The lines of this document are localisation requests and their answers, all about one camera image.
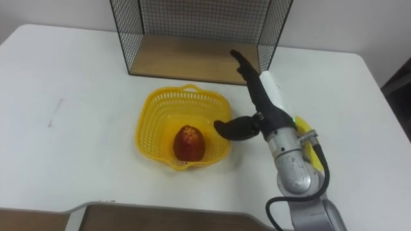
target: robotic arm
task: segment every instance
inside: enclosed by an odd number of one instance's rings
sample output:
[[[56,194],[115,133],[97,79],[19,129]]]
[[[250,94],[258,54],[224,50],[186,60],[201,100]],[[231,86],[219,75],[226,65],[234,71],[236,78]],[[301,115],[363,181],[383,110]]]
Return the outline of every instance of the robotic arm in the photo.
[[[240,67],[237,69],[247,82],[251,101],[256,106],[253,116],[242,116],[227,123],[215,121],[216,131],[231,141],[250,139],[259,132],[264,136],[277,168],[277,184],[284,196],[267,201],[266,212],[275,229],[283,229],[275,222],[270,212],[274,202],[286,201],[295,231],[345,231],[342,218],[327,199],[329,168],[322,148],[312,130],[304,135],[297,133],[297,127],[285,111],[275,106],[268,97],[259,74],[250,62],[237,51],[231,51]],[[302,145],[310,142],[324,167],[324,176],[306,158]]]

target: yellow basket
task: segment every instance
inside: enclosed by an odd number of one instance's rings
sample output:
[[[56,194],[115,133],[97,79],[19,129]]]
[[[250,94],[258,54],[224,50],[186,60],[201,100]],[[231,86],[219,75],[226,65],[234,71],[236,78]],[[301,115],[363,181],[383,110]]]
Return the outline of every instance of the yellow basket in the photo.
[[[215,131],[215,120],[231,119],[230,104],[215,92],[195,85],[165,87],[151,93],[144,104],[136,131],[136,146],[148,158],[175,170],[206,166],[223,159],[230,142]],[[184,126],[198,128],[205,139],[205,155],[198,162],[179,161],[173,152],[174,137]]]

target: dark floor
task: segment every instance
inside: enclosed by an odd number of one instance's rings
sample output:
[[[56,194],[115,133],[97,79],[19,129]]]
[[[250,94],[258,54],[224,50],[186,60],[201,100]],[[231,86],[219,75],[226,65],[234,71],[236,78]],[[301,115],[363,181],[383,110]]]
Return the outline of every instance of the dark floor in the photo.
[[[0,211],[1,231],[64,231],[68,215]],[[247,216],[166,209],[89,206],[82,231],[266,231]]]
[[[381,91],[411,142],[411,58]]]

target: white wall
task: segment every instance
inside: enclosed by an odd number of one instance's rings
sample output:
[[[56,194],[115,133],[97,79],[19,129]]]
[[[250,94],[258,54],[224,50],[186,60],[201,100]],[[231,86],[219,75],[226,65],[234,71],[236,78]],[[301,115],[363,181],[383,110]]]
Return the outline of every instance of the white wall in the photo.
[[[26,23],[116,29],[109,0],[0,0],[0,43]],[[294,0],[280,46],[357,53],[381,86],[411,57],[411,0]]]

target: wire cage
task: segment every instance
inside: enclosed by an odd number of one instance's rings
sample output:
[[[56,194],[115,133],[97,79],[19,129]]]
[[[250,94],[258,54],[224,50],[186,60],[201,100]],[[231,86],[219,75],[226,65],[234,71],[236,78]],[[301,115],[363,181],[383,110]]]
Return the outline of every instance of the wire cage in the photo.
[[[293,0],[110,0],[131,75],[243,85],[235,49],[268,70]]]

